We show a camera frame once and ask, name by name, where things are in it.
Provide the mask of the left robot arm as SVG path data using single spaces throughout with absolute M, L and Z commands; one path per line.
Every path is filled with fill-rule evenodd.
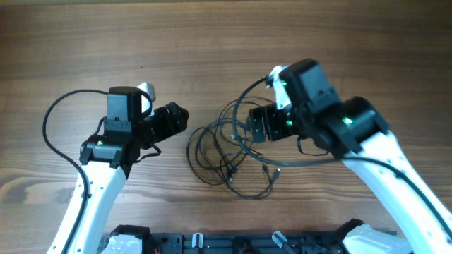
M 185 131 L 189 112 L 170 102 L 153 108 L 155 92 L 149 83 L 112 87 L 105 92 L 107 114 L 82 143 L 77 162 L 57 154 L 78 172 L 76 187 L 50 253 L 96 253 L 108 216 L 141 150 Z

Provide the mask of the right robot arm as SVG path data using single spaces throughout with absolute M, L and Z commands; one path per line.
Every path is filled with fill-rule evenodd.
M 342 101 L 319 63 L 304 59 L 276 66 L 264 83 L 275 102 L 252 109 L 257 143 L 296 135 L 312 139 L 372 190 L 401 229 L 396 237 L 360 220 L 339 238 L 348 253 L 450 253 L 451 213 L 409 163 L 382 115 L 362 97 Z

